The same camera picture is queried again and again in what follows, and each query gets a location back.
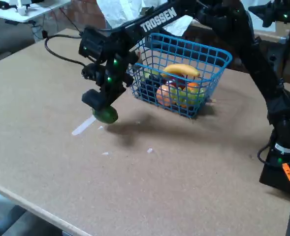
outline brick wall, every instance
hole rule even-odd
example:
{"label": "brick wall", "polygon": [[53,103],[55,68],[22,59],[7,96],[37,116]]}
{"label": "brick wall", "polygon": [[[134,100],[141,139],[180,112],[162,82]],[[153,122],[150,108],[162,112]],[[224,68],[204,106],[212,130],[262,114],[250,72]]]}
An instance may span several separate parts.
{"label": "brick wall", "polygon": [[[63,9],[64,13],[80,28],[90,25],[97,28],[105,28],[104,16],[97,5],[96,0],[72,0],[71,5]],[[59,11],[55,11],[59,22],[71,26],[67,18]]]}

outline white label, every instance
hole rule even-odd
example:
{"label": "white label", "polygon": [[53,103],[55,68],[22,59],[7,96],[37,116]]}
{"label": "white label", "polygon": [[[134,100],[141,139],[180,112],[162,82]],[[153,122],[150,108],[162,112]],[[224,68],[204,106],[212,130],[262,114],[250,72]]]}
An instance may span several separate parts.
{"label": "white label", "polygon": [[289,149],[289,148],[282,147],[282,146],[280,146],[279,144],[275,144],[275,148],[276,148],[278,151],[281,151],[281,152],[283,152],[283,153],[290,153],[290,149]]}
{"label": "white label", "polygon": [[177,14],[173,7],[160,13],[158,16],[155,16],[148,21],[142,23],[140,26],[143,28],[145,32],[153,30],[154,28],[158,27],[162,23],[171,20],[172,18],[176,17]]}

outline white cloth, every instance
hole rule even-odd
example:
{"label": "white cloth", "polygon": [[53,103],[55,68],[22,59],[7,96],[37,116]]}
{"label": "white cloth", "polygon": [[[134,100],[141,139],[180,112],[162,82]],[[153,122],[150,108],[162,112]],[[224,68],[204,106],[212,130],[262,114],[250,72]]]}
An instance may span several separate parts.
{"label": "white cloth", "polygon": [[[157,7],[167,0],[97,0],[97,3],[111,27],[115,28],[121,24],[139,17],[143,7]],[[269,0],[242,0],[245,9],[253,5],[262,5]],[[262,20],[250,13],[255,30],[276,31],[275,23],[269,28],[262,27]],[[183,16],[180,19],[163,27],[169,33],[182,36],[192,22],[191,16]]]}

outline white paper scrap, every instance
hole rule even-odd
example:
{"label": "white paper scrap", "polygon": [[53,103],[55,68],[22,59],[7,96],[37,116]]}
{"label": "white paper scrap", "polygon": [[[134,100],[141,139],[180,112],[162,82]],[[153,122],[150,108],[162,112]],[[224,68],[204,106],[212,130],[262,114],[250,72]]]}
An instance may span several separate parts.
{"label": "white paper scrap", "polygon": [[86,119],[80,126],[78,126],[74,131],[72,131],[72,135],[76,136],[81,134],[86,128],[88,128],[93,122],[96,121],[95,116],[91,116],[90,118]]}

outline table edge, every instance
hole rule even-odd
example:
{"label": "table edge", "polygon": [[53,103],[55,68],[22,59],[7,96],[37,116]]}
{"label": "table edge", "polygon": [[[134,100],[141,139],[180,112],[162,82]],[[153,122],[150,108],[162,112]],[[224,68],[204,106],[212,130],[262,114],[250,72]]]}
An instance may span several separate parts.
{"label": "table edge", "polygon": [[3,188],[0,186],[0,194],[4,197],[8,198],[9,200],[12,200],[15,204],[23,207],[27,211],[33,213],[34,215],[42,218],[43,220],[53,224],[54,226],[57,226],[61,230],[71,234],[71,235],[78,235],[78,236],[91,236],[85,231],[82,231],[81,229],[67,223],[66,221],[60,219],[59,217],[49,213],[48,211],[40,208],[39,206],[27,201],[26,199],[20,197],[19,195],[11,192],[10,190]]}

